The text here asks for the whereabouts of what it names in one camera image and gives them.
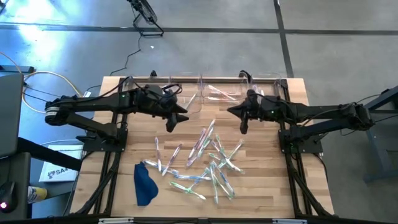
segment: concrete floor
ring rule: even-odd
[[[264,33],[266,29],[278,28],[273,0],[149,0],[149,3],[163,27],[232,28],[236,32],[168,32],[161,39],[142,38],[142,52],[131,57],[127,70],[118,74],[148,75],[156,70],[159,75],[192,72],[235,77],[244,69],[254,76],[269,72],[287,76],[279,34]],[[398,2],[392,0],[280,0],[280,7],[286,29],[398,29]],[[9,29],[2,26],[0,30],[1,51],[20,65],[61,73],[84,91],[123,67],[126,55],[137,50],[139,34],[43,31],[45,26],[27,24],[131,27],[132,20],[131,9],[124,0],[8,0],[0,14],[0,22],[10,26]],[[16,23],[26,24],[11,29]],[[242,29],[252,30],[237,33]],[[263,29],[263,33],[254,29]],[[286,38],[293,75],[304,78],[311,105],[357,101],[398,84],[397,35],[289,34]],[[0,58],[0,63],[9,64],[4,58]],[[37,75],[29,84],[58,95],[74,94],[62,80],[48,75]],[[29,99],[29,102],[36,108],[44,107],[41,101]],[[378,126],[392,124],[396,124],[396,119]],[[20,136],[23,138],[42,143],[71,139],[82,133],[73,127],[48,126],[42,114],[22,106]],[[362,180],[364,174],[377,171],[365,134],[357,132],[342,137],[331,133],[322,143],[336,214],[396,222],[397,179],[368,185]],[[41,170],[41,164],[33,161],[32,171]],[[34,217],[61,215],[66,199],[64,195],[36,203]]]

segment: clear plastic bin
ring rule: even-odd
[[[278,73],[259,73],[252,76],[251,88],[258,94],[283,96],[280,87],[281,75]]]
[[[251,88],[247,77],[212,78],[202,76],[202,98],[205,105],[240,104]]]
[[[201,110],[202,79],[199,73],[180,72],[171,75],[169,83],[182,85],[182,92],[177,95],[178,104],[188,110],[188,114],[198,113]]]

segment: white cable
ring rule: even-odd
[[[49,142],[46,142],[46,143],[43,143],[43,144],[40,144],[40,145],[44,146],[46,144],[51,144],[51,143],[56,143],[56,142],[65,142],[65,141],[79,141],[80,142],[80,140],[77,140],[77,139],[64,139],[64,140],[49,141]]]
[[[22,72],[21,72],[21,69],[19,68],[19,66],[17,65],[17,63],[15,63],[15,61],[13,61],[13,59],[11,59],[10,57],[8,57],[8,56],[7,56],[5,53],[3,53],[3,52],[0,52],[0,54],[3,55],[3,56],[5,56],[6,58],[8,58],[8,59],[15,65],[15,67],[16,67],[17,70],[18,70],[18,72],[19,72],[19,73],[22,73]],[[57,73],[55,73],[55,72],[48,72],[48,71],[38,71],[38,72],[34,72],[34,73],[31,73],[31,74],[26,75],[26,76],[24,77],[24,81],[26,81],[26,80],[27,80],[29,77],[31,77],[32,75],[43,74],[43,73],[55,75],[55,76],[58,76],[58,77],[64,79],[64,80],[74,89],[74,91],[76,92],[76,94],[77,94],[79,97],[82,97],[82,94],[76,89],[76,87],[74,86],[74,84],[72,84],[72,83],[71,83],[67,78],[65,78],[63,75],[57,74]],[[39,110],[37,110],[37,109],[31,107],[31,105],[29,105],[29,104],[26,102],[26,100],[25,100],[25,94],[24,94],[24,93],[25,93],[25,89],[22,91],[22,102],[24,102],[25,105],[26,105],[28,108],[30,108],[31,110],[36,111],[36,112],[38,112],[38,113],[45,114],[44,111],[39,111]]]

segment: wooden table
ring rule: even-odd
[[[104,77],[101,93],[116,86],[119,78]],[[288,84],[291,101],[308,104],[303,79],[288,79]],[[231,85],[214,84],[222,90],[231,90]],[[264,89],[265,94],[272,94],[270,85],[259,85],[259,87]],[[197,86],[194,84],[183,84],[183,93],[187,96],[192,95],[196,90]],[[242,135],[239,132],[240,120],[226,111],[229,106],[231,103],[205,101],[199,113],[191,114],[190,120],[178,124],[172,133],[165,130],[165,120],[144,114],[129,115],[127,119],[129,138],[119,166],[112,216],[292,218],[294,212],[286,162],[280,152],[277,138],[279,124],[250,121],[248,133]],[[111,117],[111,112],[96,112],[94,120],[108,123]],[[207,147],[202,158],[191,168],[186,169],[185,164],[192,146],[199,138],[201,129],[207,128],[212,119],[216,119],[214,133],[220,135],[228,154],[240,139],[245,140],[245,144],[235,155],[233,162],[244,169],[246,174],[225,170],[236,192],[236,198],[229,201],[219,190],[220,202],[219,205],[215,205],[212,184],[207,181],[194,188],[207,198],[202,201],[170,186],[169,182],[175,180],[171,175],[162,177],[155,168],[147,167],[149,176],[159,188],[159,194],[148,206],[138,207],[134,188],[134,165],[143,159],[155,161],[155,136],[159,138],[162,163],[167,163],[178,144],[183,143],[182,150],[172,164],[172,168],[179,170],[183,175],[200,175],[211,161],[208,152],[216,152],[212,146]],[[103,157],[103,152],[95,152],[83,161],[71,212],[81,208],[98,186]],[[321,162],[311,154],[303,154],[302,157],[308,187],[325,209],[333,213]],[[177,180],[177,182],[187,187],[192,184],[192,181],[187,180]],[[301,203],[300,208],[304,212],[301,190],[298,190],[297,194]],[[108,187],[104,191],[101,211],[105,207],[107,196]]]

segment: blue towel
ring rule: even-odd
[[[145,164],[136,164],[134,170],[134,183],[136,185],[136,197],[138,206],[146,206],[157,196],[159,189],[155,182],[149,177]]]

